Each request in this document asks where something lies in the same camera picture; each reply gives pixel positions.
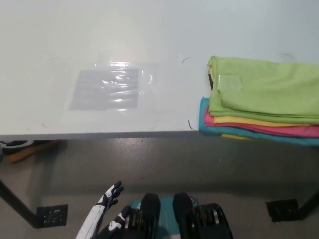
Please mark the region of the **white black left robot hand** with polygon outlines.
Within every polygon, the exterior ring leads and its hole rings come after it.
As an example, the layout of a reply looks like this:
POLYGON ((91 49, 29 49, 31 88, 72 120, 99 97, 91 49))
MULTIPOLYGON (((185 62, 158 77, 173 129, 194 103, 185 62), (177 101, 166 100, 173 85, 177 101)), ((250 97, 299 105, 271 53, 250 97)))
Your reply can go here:
POLYGON ((132 210, 129 205, 125 206, 106 227, 99 230, 105 213, 118 203, 117 198, 123 189, 122 182, 118 181, 102 195, 87 215, 76 236, 77 239, 114 239, 124 229, 126 218, 132 210))

